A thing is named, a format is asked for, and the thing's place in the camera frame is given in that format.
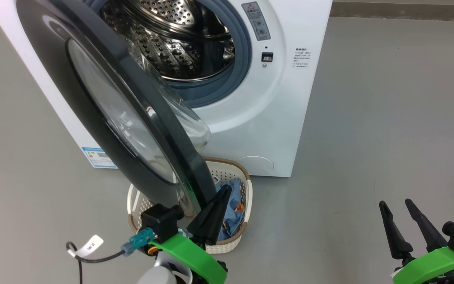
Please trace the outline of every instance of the brown baseboard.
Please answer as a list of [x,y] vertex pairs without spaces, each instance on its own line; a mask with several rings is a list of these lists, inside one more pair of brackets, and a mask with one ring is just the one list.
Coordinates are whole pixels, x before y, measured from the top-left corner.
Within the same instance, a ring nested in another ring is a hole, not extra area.
[[330,16],[454,21],[454,5],[333,2]]

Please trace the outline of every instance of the washing machine door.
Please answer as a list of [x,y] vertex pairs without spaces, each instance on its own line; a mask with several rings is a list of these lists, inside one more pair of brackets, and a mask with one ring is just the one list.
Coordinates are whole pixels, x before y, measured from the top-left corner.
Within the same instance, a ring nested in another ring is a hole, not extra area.
[[17,12],[54,84],[125,176],[153,203],[197,213],[216,192],[182,126],[200,126],[198,117],[82,2],[17,0]]

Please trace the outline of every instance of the teal connector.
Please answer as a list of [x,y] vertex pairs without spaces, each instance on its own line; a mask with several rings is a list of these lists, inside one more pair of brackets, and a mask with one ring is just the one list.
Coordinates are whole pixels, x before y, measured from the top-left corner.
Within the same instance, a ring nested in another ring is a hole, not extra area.
[[141,232],[131,237],[128,243],[121,246],[121,249],[124,251],[124,256],[131,255],[134,250],[146,246],[150,241],[153,241],[153,239],[155,239],[155,237],[151,228],[141,230]]

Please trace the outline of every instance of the floor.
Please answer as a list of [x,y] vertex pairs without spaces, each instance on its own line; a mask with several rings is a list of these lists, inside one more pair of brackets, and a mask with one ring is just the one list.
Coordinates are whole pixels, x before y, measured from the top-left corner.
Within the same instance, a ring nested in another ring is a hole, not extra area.
[[[379,214],[425,252],[405,209],[454,221],[454,22],[330,19],[291,178],[254,177],[227,283],[388,284]],[[76,283],[65,242],[93,256],[131,235],[128,180],[93,169],[0,30],[0,283]],[[136,283],[152,260],[85,265],[86,283]]]

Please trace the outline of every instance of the white plastic basket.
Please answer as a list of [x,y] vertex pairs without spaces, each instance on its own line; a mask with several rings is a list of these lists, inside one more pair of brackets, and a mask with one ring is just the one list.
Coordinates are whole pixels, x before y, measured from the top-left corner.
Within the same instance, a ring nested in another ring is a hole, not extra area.
[[[206,251],[209,254],[227,253],[234,250],[239,244],[241,236],[247,228],[253,200],[252,182],[245,168],[234,161],[218,158],[204,159],[215,182],[226,182],[235,178],[241,180],[241,203],[245,206],[245,214],[243,216],[243,222],[238,228],[238,232],[230,239],[218,241],[215,246],[206,246]],[[133,185],[129,187],[127,194],[127,213],[129,225],[133,232],[137,232],[141,228],[141,213],[152,206],[153,204],[144,194],[135,189]]]

